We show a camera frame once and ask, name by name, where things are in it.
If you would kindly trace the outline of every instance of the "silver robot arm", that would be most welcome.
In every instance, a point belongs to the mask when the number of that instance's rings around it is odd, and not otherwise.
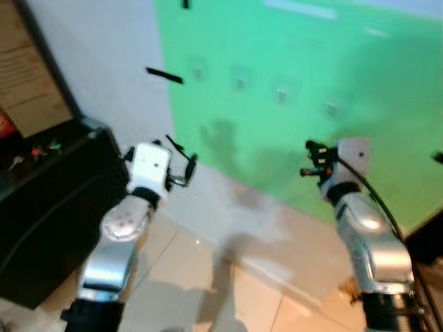
[[[334,206],[337,230],[350,254],[368,331],[423,331],[414,293],[410,255],[373,199],[361,192],[358,173],[368,171],[370,143],[341,140],[337,147],[308,141],[315,168],[302,176],[319,176],[322,197]]]
[[[183,147],[167,137],[188,159],[185,176],[170,174],[172,152],[160,141],[141,143],[129,151],[127,196],[100,223],[100,240],[85,264],[77,298],[62,313],[68,322],[65,331],[117,331],[137,243],[172,186],[188,185],[197,162],[196,154],[187,157]]]

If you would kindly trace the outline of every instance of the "green backdrop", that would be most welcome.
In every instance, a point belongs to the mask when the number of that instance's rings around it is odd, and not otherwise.
[[[259,0],[157,0],[177,139],[211,167],[332,221],[308,138],[372,141],[368,178],[407,230],[443,204],[442,21],[353,1],[304,0],[323,19]]]

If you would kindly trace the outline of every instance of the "black cabinet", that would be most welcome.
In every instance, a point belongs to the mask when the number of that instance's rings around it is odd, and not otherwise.
[[[76,134],[60,155],[16,176],[3,172],[0,182],[0,297],[28,308],[87,258],[103,214],[124,197],[128,181],[107,129],[75,120],[42,135],[51,131]]]

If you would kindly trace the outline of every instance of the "tiled floor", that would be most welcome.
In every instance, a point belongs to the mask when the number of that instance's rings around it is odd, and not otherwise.
[[[0,301],[10,331],[63,331],[58,317],[75,297],[73,273],[36,311]],[[168,222],[151,225],[140,249],[120,331],[349,332],[363,331],[361,307],[334,291],[312,313],[230,265]]]

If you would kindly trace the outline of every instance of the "cardboard box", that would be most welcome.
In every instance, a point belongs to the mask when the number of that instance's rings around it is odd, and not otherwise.
[[[12,0],[0,0],[0,107],[23,137],[72,119]]]

